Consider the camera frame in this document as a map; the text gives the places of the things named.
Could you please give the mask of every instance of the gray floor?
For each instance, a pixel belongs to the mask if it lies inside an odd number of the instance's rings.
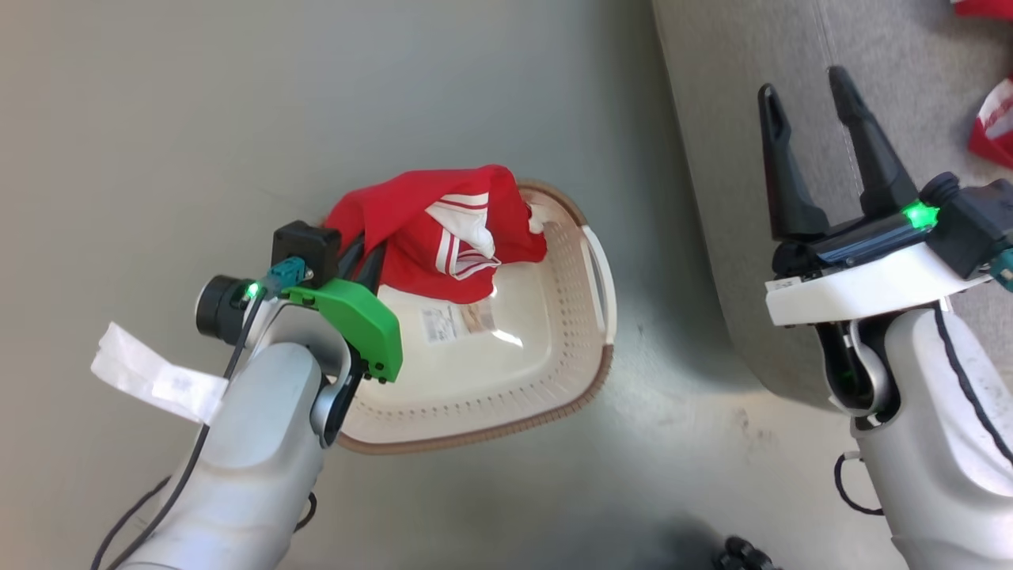
[[[602,238],[609,384],[508,439],[329,454],[283,566],[695,568],[741,533],[790,570],[902,568],[885,523],[836,496],[845,420],[730,358],[664,69],[640,1],[3,3],[6,565],[82,567],[196,431],[89,375],[108,321],[217,372],[192,300],[261,271],[274,228],[405,169],[499,162]]]

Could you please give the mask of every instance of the laundry basket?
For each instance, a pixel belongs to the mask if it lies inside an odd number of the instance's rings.
[[[558,189],[519,182],[546,220],[538,263],[499,266],[493,295],[455,306],[381,288],[401,325],[397,383],[363,383],[338,443],[363,454],[441,450],[566,417],[605,383],[616,295],[598,237]]]

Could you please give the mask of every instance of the gray couch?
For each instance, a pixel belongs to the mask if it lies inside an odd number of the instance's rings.
[[[808,328],[770,325],[770,239],[757,91],[773,83],[813,198],[832,223],[860,214],[861,182],[826,69],[844,65],[919,186],[944,170],[964,183],[1013,172],[966,150],[985,95],[1013,71],[1013,27],[957,18],[946,0],[655,0],[672,90],[717,292],[732,342],[781,396],[826,407]],[[1013,297],[978,288],[954,300],[1013,380]]]

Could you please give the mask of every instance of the blue connector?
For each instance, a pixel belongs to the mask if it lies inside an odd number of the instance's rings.
[[[992,259],[989,273],[1002,284],[1007,292],[1013,293],[1013,249],[1006,249]]]
[[[300,257],[289,257],[267,270],[267,274],[250,284],[246,297],[252,299],[263,292],[263,300],[269,302],[289,288],[295,288],[313,273],[306,267],[306,261]]]

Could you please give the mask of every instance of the black object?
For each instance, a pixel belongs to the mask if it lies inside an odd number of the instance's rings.
[[[302,520],[296,523],[296,530],[292,532],[293,535],[302,531],[307,524],[309,524],[310,520],[313,520],[313,515],[316,514],[316,495],[313,494],[313,491],[310,491],[309,501],[310,510],[306,513],[306,516],[304,516]]]
[[[811,241],[830,229],[827,214],[815,203],[791,151],[791,125],[774,86],[760,88],[760,130],[770,232],[778,241]]]
[[[311,226],[303,221],[294,221],[275,230],[275,242],[270,250],[270,265],[289,257],[300,257],[313,276],[303,284],[311,290],[319,290],[331,278],[337,276],[337,251],[341,246],[341,234],[334,229]]]
[[[825,266],[847,268],[878,259],[925,238],[925,230],[915,227],[908,216],[899,212],[884,218],[863,218],[808,245]]]
[[[943,172],[925,185],[921,196],[939,208],[926,243],[961,277],[977,274],[1013,247],[1013,184],[1008,180],[961,189],[952,172]]]
[[[249,300],[246,289],[250,278],[237,278],[216,274],[205,284],[197,301],[197,330],[206,337],[214,337],[235,346],[243,329],[243,315]]]
[[[845,461],[844,454],[841,454],[841,457],[837,459],[837,463],[834,464],[834,486],[837,487],[837,492],[841,495],[841,500],[847,503],[849,507],[862,514],[883,516],[883,509],[865,508],[855,501],[852,501],[851,497],[848,496],[848,492],[844,490],[844,480],[841,477],[841,470],[844,468]]]
[[[812,201],[791,151],[791,125],[777,91],[760,88],[760,130],[771,235],[781,243],[772,268],[778,277],[820,276],[827,268],[848,268],[878,259],[925,239],[901,213],[918,192],[889,141],[844,68],[829,70],[838,116],[848,127],[862,182],[865,216],[831,227]]]
[[[257,311],[260,310],[260,304],[262,302],[262,295],[257,296],[253,300],[253,307],[250,308],[250,318],[246,320],[246,324],[243,326],[242,332],[240,332],[238,339],[236,339],[236,348],[232,351],[232,357],[229,358],[229,363],[225,368],[225,374],[222,375],[226,381],[231,381],[232,375],[236,372],[236,365],[239,363],[239,356],[242,354],[243,347],[246,344],[246,337],[249,336],[250,329],[253,327],[254,318],[256,317]],[[172,493],[169,495],[168,499],[166,499],[165,504],[162,505],[162,508],[159,509],[158,513],[156,513],[154,518],[151,519],[151,522],[145,526],[144,531],[142,531],[141,534],[134,539],[134,542],[132,542],[130,546],[128,546],[124,552],[112,561],[111,564],[105,567],[105,570],[115,570],[123,565],[123,563],[126,562],[131,555],[137,552],[137,549],[141,548],[141,545],[143,545],[145,541],[151,537],[151,534],[162,522],[165,515],[169,513],[169,510],[172,509],[172,505],[176,503],[179,495],[183,492],[186,482],[189,481],[190,475],[193,473],[193,468],[197,467],[197,461],[201,458],[201,451],[204,450],[204,442],[208,439],[208,433],[210,431],[211,428],[208,424],[201,426],[201,431],[198,433],[197,441],[193,443],[193,451],[190,452],[189,460],[186,461],[186,467],[183,468],[183,472],[179,475],[179,480],[176,482],[176,486],[172,489]],[[159,487],[156,486],[155,490],[149,492],[149,494],[145,496],[146,498],[143,498],[138,504],[134,505],[132,510],[136,512],[136,510],[141,508],[141,506],[144,505],[148,499],[158,493],[158,490]],[[108,550],[109,544],[112,543],[112,539],[122,527],[123,525],[120,525],[119,527],[113,526],[106,535],[105,540],[102,541],[98,551],[95,553],[90,570],[99,569],[99,566],[102,563],[102,557],[105,555],[105,551]]]
[[[327,442],[327,445],[337,440],[337,435],[341,431],[344,418],[348,415],[348,410],[352,408],[352,401],[359,391],[359,385],[363,382],[366,371],[369,371],[369,367],[363,360],[363,357],[360,356],[356,347],[348,345],[348,350],[352,352],[352,368],[348,371],[347,383],[338,391],[337,398],[334,399],[334,403],[327,413],[327,421],[324,422],[323,426],[323,439]],[[337,382],[344,382],[344,379],[338,379]]]
[[[918,188],[908,174],[893,146],[876,117],[865,105],[848,70],[834,66],[828,70],[837,116],[848,128],[855,160],[865,187],[859,200],[867,218],[895,214],[918,199]]]
[[[778,570],[766,553],[738,537],[728,537],[713,562],[715,570]]]
[[[824,348],[827,384],[834,397],[846,408],[868,410],[875,399],[875,390],[858,359],[857,349],[845,341],[849,337],[847,325],[819,323],[814,327]]]
[[[370,291],[374,296],[380,290],[380,274],[383,272],[383,260],[387,254],[387,242],[383,241],[366,252],[365,234],[360,234],[345,247],[337,260],[337,276],[346,280],[355,280]]]
[[[105,551],[109,550],[109,545],[112,544],[112,539],[114,539],[116,535],[120,534],[120,531],[122,531],[124,525],[127,524],[127,521],[130,520],[130,517],[134,516],[134,514],[137,513],[137,511],[141,510],[141,507],[143,507],[145,503],[150,501],[152,497],[160,493],[162,489],[164,489],[165,486],[169,484],[169,479],[170,479],[169,477],[166,477],[165,479],[159,481],[158,485],[156,485],[154,489],[148,491],[147,493],[144,494],[143,497],[138,499],[138,501],[134,503],[134,506],[132,506],[130,510],[125,512],[124,515],[120,517],[120,520],[118,520],[116,523],[112,525],[112,528],[110,528],[109,532],[105,535],[105,538],[102,539],[102,544],[99,545],[98,550],[95,552],[95,557],[91,561],[92,570],[97,570],[102,565],[102,556],[105,555]]]

